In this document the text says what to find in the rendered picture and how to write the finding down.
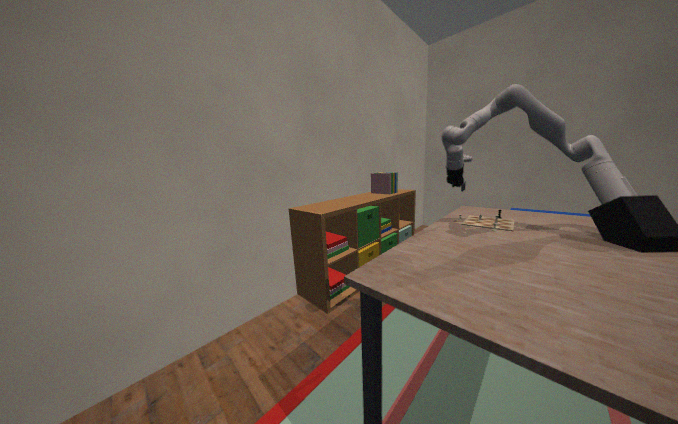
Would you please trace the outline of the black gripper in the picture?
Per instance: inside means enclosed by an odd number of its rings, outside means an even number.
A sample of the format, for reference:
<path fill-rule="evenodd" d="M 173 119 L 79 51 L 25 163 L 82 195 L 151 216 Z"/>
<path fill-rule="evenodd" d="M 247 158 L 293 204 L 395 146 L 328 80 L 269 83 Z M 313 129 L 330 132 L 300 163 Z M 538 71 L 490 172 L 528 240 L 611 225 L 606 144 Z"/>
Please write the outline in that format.
<path fill-rule="evenodd" d="M 446 161 L 447 168 L 447 182 L 452 184 L 452 187 L 461 187 L 461 191 L 465 190 L 466 181 L 463 178 L 464 162 L 471 162 L 472 156 L 463 154 L 463 158 L 457 162 Z"/>

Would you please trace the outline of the wooden chessboard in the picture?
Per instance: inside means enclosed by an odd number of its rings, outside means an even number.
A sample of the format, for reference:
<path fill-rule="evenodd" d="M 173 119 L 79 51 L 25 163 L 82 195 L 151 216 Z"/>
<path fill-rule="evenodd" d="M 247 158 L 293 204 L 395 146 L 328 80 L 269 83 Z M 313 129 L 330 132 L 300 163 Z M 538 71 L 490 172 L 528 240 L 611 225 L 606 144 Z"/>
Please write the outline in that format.
<path fill-rule="evenodd" d="M 482 217 L 482 221 L 479 220 L 479 216 L 468 216 L 468 218 L 462 223 L 462 225 L 492 228 L 494 227 L 496 218 Z M 499 225 L 496 226 L 496 229 L 513 231 L 514 220 L 510 219 L 500 219 L 498 218 Z"/>

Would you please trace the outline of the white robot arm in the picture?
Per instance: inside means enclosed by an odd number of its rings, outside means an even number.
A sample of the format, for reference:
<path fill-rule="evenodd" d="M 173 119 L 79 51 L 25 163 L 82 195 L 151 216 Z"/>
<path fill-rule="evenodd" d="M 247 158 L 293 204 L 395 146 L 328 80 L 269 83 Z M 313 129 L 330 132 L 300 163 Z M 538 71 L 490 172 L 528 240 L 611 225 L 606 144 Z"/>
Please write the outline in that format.
<path fill-rule="evenodd" d="M 457 162 L 463 158 L 463 147 L 473 132 L 493 117 L 515 107 L 528 115 L 533 131 L 551 142 L 575 162 L 590 159 L 582 166 L 582 172 L 595 192 L 601 205 L 620 196 L 638 196 L 626 177 L 623 177 L 600 139 L 588 135 L 569 144 L 566 141 L 564 119 L 539 102 L 523 86 L 514 84 L 498 94 L 486 107 L 475 112 L 460 124 L 460 128 L 448 126 L 442 133 L 442 142 L 447 160 Z M 593 155 L 594 154 L 594 155 Z M 593 155 L 593 156 L 592 156 Z"/>

